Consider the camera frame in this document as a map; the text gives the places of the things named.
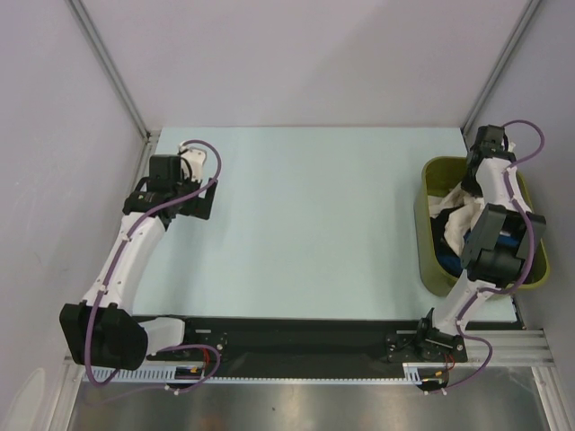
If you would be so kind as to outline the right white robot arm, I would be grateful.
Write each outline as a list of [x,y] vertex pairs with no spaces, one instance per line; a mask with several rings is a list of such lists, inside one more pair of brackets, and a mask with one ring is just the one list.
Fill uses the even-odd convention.
[[460,277],[443,303],[420,320],[413,348],[425,361],[465,361],[470,318],[495,295],[511,295],[526,281],[546,228],[518,185],[521,163],[503,126],[478,128],[460,189],[479,203],[461,234]]

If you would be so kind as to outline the cream white t shirt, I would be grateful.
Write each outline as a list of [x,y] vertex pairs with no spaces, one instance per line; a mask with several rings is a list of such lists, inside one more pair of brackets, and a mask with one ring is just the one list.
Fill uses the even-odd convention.
[[436,220],[448,212],[445,226],[440,229],[450,249],[460,257],[464,250],[465,236],[471,232],[484,209],[485,202],[461,188],[458,183],[443,198],[428,196],[429,216]]

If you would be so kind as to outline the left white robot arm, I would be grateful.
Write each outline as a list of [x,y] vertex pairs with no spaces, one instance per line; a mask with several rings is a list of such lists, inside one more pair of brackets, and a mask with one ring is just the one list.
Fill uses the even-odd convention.
[[203,179],[206,151],[182,148],[148,161],[124,201],[118,236],[95,282],[79,303],[59,314],[68,349],[79,365],[136,370],[144,360],[168,348],[178,358],[193,356],[198,336],[179,318],[139,322],[133,303],[152,254],[177,216],[210,217],[217,179]]

